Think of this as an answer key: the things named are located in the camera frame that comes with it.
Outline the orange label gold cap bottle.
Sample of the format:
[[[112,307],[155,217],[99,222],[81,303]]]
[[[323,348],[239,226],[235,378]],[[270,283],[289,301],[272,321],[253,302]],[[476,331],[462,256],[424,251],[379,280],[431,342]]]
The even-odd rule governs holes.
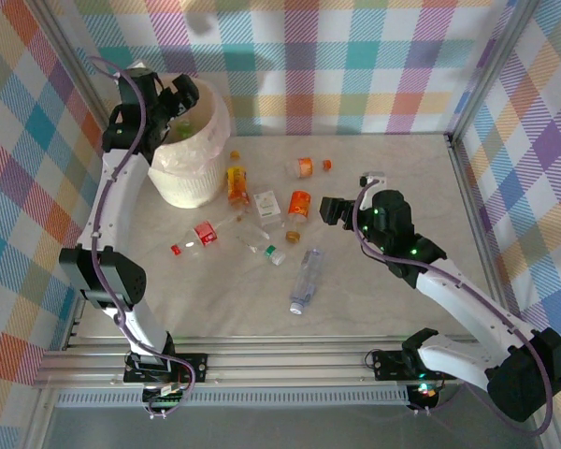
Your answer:
[[[293,191],[287,211],[288,224],[285,234],[286,240],[290,243],[300,241],[300,229],[308,221],[310,204],[310,193],[302,190]]]

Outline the small orange label bottle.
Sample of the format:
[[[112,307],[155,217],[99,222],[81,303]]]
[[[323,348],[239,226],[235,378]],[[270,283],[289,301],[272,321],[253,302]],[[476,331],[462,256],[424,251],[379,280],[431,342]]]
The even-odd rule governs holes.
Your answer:
[[[288,161],[285,164],[285,172],[295,179],[307,179],[313,176],[315,168],[319,168],[323,172],[328,172],[332,167],[332,161],[329,159],[323,159],[316,165],[312,158],[302,157]]]

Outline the clear water bottle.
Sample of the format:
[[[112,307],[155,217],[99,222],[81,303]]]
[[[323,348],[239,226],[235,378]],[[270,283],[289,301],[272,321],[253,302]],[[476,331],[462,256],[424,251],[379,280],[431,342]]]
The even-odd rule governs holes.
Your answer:
[[[309,249],[302,259],[295,285],[290,295],[289,311],[301,315],[311,302],[318,286],[324,264],[324,252],[320,249]]]

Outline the white label square bottle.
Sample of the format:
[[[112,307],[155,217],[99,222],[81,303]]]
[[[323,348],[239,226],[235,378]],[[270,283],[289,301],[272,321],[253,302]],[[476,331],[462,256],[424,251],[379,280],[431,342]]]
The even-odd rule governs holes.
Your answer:
[[[252,197],[263,228],[270,228],[281,222],[281,208],[276,194],[270,187],[256,188]]]

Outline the clear bottle green white cap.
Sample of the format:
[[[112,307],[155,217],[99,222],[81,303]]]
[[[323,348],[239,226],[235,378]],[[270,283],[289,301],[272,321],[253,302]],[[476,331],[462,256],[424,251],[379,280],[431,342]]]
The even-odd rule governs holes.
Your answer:
[[[243,231],[237,235],[237,239],[252,253],[263,256],[272,265],[278,267],[286,257],[286,254],[272,243],[267,232],[256,229],[255,231]]]

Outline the clear plastic bin liner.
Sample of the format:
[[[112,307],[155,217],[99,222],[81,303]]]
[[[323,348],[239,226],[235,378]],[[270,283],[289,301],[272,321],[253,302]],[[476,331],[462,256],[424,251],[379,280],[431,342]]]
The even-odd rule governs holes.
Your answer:
[[[192,78],[199,90],[197,104],[169,123],[164,142],[156,149],[150,171],[183,178],[201,176],[222,155],[230,137],[230,117],[222,96],[208,81]],[[186,120],[194,134],[180,139],[177,124]]]

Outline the white plastic waste bin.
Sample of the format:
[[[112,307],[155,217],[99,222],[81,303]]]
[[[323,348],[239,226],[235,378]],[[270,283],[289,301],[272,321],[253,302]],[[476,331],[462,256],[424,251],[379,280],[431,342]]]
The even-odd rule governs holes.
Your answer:
[[[183,178],[148,171],[152,184],[168,204],[180,209],[195,209],[212,201],[226,181],[226,159],[223,153],[199,177]]]

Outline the orange juice bottle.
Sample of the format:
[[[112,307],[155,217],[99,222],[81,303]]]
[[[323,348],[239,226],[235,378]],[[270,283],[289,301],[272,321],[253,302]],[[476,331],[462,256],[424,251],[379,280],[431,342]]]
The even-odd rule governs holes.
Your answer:
[[[230,152],[230,166],[227,169],[227,200],[237,209],[245,209],[250,204],[247,189],[247,169],[239,151]]]

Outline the checkered cloth backdrop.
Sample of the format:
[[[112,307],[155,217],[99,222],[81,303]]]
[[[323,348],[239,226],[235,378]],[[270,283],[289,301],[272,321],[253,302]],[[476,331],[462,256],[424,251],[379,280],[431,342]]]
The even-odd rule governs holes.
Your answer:
[[[26,0],[0,0],[0,449],[17,449],[74,306],[58,255],[91,208],[99,134]]]
[[[239,136],[453,127],[517,0],[46,0],[90,60],[213,84]]]
[[[499,0],[481,72],[516,1]],[[561,335],[561,0],[540,0],[462,145],[509,308]],[[555,409],[561,438],[561,393]]]

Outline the red label clear bottle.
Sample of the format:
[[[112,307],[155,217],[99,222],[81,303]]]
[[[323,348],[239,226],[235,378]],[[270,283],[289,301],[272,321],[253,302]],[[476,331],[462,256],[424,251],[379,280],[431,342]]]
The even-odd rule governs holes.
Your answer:
[[[244,211],[232,211],[219,221],[204,220],[191,227],[180,241],[170,246],[170,250],[175,256],[201,253],[215,243],[227,228],[240,223],[245,215]]]

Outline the aluminium table side rail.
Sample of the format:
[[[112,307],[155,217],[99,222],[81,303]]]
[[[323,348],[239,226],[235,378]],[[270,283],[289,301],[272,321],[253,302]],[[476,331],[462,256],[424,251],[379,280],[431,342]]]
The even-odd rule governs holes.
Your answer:
[[[507,309],[503,288],[497,278],[492,263],[487,239],[483,234],[482,220],[476,209],[471,185],[464,169],[462,153],[451,148],[447,134],[444,136],[454,176],[463,200],[478,256],[482,267],[482,278],[487,288],[475,283],[476,273],[468,271],[457,262],[450,262],[448,271],[460,282],[458,287],[451,287],[448,293],[446,310],[459,321],[489,354],[505,354],[511,345],[520,346],[521,342],[510,328],[514,317]]]

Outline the aluminium frame post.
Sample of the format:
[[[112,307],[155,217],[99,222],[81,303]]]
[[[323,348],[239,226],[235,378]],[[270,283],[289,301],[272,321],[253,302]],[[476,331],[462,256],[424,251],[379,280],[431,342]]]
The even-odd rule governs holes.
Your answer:
[[[456,148],[472,125],[490,89],[507,63],[517,41],[537,9],[540,0],[517,0],[499,39],[493,45],[478,78],[475,89],[462,108],[453,131],[447,134],[451,148]]]
[[[102,64],[95,68],[90,60],[99,52],[77,11],[75,1],[26,1],[92,113],[100,130],[97,142],[101,144],[101,137],[118,96],[114,81],[100,73],[106,68]]]

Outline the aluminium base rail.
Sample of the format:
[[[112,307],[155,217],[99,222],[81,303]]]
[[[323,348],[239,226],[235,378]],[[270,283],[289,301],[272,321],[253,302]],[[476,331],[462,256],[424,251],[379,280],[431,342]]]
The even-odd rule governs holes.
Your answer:
[[[369,386],[365,354],[401,344],[383,336],[193,337],[177,340],[176,350],[208,355],[201,388]],[[122,388],[127,351],[122,337],[73,336],[63,351],[45,353],[35,387]]]

